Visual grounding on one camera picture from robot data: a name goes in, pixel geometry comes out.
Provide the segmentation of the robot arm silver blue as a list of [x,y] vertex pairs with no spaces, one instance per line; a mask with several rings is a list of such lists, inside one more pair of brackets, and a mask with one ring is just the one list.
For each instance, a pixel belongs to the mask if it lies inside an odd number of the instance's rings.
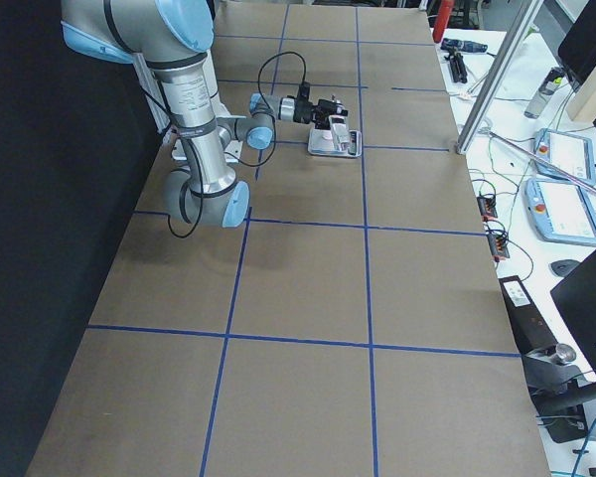
[[211,57],[214,41],[211,1],[65,1],[62,27],[77,53],[118,64],[143,56],[185,154],[186,165],[166,179],[170,217],[190,224],[235,228],[246,217],[248,185],[228,166],[226,149],[243,142],[257,150],[275,146],[275,124],[309,124],[312,155],[356,157],[361,135],[349,128],[348,112],[335,98],[312,103],[301,81],[295,96],[262,91],[250,99],[249,116],[220,116]]

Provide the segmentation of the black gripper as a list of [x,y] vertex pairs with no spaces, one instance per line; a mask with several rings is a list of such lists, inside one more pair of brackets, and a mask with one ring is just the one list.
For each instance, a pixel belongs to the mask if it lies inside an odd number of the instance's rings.
[[305,98],[297,98],[294,107],[294,121],[296,123],[314,123],[316,130],[330,130],[330,115],[347,117],[349,112],[342,102],[335,99],[319,99],[316,104]]

